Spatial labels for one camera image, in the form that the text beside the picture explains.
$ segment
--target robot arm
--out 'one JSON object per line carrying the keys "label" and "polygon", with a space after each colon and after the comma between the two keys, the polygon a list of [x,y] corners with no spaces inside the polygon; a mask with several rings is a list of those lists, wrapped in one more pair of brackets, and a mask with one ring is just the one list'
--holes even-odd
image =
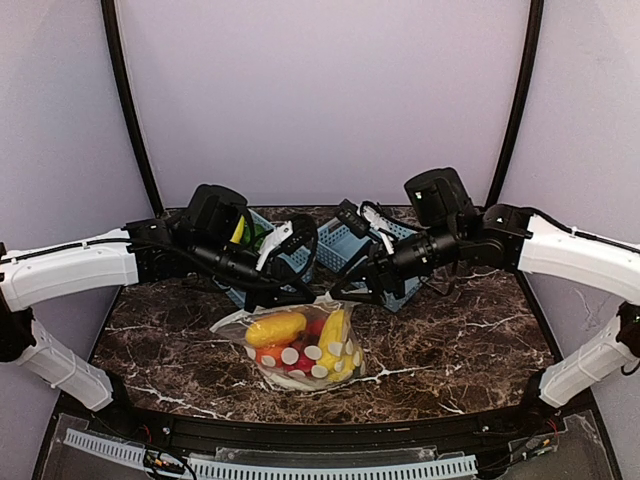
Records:
{"label": "robot arm", "polygon": [[[368,257],[334,286],[333,298],[382,305],[385,293],[404,295],[405,280],[428,277],[459,260],[554,275],[621,296],[626,302],[598,335],[530,379],[522,406],[539,416],[640,359],[638,246],[566,227],[530,208],[495,205],[480,212],[451,168],[418,175],[405,189],[426,228],[397,242],[393,254],[373,245]],[[347,226],[358,221],[343,212],[337,216]],[[347,285],[356,282],[366,283],[368,291],[347,291]]]}
{"label": "robot arm", "polygon": [[135,222],[97,237],[28,251],[6,252],[0,243],[0,362],[21,365],[89,410],[103,411],[127,402],[120,380],[53,338],[34,318],[32,305],[192,272],[245,290],[249,310],[313,302],[314,294],[301,280],[306,268],[296,273],[277,255],[292,253],[309,240],[315,250],[315,223],[295,217],[266,235],[256,252],[231,242],[240,217],[250,217],[243,197],[224,187],[201,185],[189,206],[169,219]]}

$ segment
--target table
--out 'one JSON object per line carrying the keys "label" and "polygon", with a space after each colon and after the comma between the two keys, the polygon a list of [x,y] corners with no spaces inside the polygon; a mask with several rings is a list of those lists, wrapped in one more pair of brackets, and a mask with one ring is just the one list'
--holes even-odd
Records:
{"label": "table", "polygon": [[[333,207],[256,208],[277,223]],[[394,215],[414,221],[409,207]],[[515,277],[465,269],[455,292],[422,288],[397,314],[360,305],[352,318],[367,373],[324,393],[274,389],[242,347],[209,328],[237,310],[206,284],[170,280],[122,289],[93,363],[121,375],[136,406],[166,413],[285,424],[366,424],[474,413],[517,404],[531,373],[553,363]],[[338,277],[316,266],[313,288]],[[446,281],[440,270],[434,281]]]}

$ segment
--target white cable tray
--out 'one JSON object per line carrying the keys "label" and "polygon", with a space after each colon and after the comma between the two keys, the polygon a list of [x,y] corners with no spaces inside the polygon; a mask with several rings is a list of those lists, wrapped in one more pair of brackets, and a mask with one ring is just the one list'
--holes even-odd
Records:
{"label": "white cable tray", "polygon": [[[64,444],[99,458],[141,471],[145,449],[141,446],[107,440],[87,432],[67,429]],[[362,468],[284,468],[234,465],[199,458],[188,463],[198,480],[444,480],[478,473],[475,455],[432,460],[429,462]],[[167,477],[191,480],[191,474],[182,476],[163,473]]]}

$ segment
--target plastic bag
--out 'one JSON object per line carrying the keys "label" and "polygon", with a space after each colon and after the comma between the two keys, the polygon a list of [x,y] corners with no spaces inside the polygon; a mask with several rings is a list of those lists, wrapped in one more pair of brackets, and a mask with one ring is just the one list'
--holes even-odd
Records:
{"label": "plastic bag", "polygon": [[240,310],[211,331],[245,347],[274,384],[323,390],[364,374],[364,352],[351,330],[353,307],[326,295],[309,305]]}

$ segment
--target curved black pole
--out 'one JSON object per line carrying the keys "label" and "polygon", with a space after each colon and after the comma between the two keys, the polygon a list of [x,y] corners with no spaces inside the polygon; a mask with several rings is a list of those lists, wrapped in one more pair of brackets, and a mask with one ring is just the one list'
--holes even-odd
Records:
{"label": "curved black pole", "polygon": [[544,0],[531,0],[529,7],[529,21],[527,24],[527,34],[524,40],[524,50],[522,52],[522,61],[520,63],[520,73],[518,74],[518,83],[516,85],[516,93],[513,97],[513,105],[511,105],[511,114],[509,115],[509,123],[507,131],[504,135],[502,150],[498,157],[498,165],[493,174],[493,181],[487,196],[486,207],[495,205],[500,198],[500,192],[507,178],[507,171],[511,163],[511,156],[516,145],[524,106],[527,103],[527,94],[529,93],[529,85],[533,74],[533,65],[536,59],[536,50],[538,48],[538,37],[540,36],[540,26],[542,25],[542,9]]}
{"label": "curved black pole", "polygon": [[149,156],[142,140],[142,132],[138,123],[138,116],[133,104],[133,96],[131,95],[131,87],[129,85],[129,77],[124,62],[124,53],[122,51],[122,43],[120,41],[120,30],[118,29],[118,16],[114,0],[102,0],[102,17],[104,19],[104,29],[107,34],[107,43],[109,45],[109,55],[111,56],[111,65],[113,66],[113,75],[116,79],[118,87],[118,95],[120,96],[120,105],[124,120],[129,131],[129,139],[133,147],[133,153],[138,163],[138,169],[142,176],[144,188],[147,191],[147,197],[153,213],[159,217],[164,212],[158,185],[153,177]]}

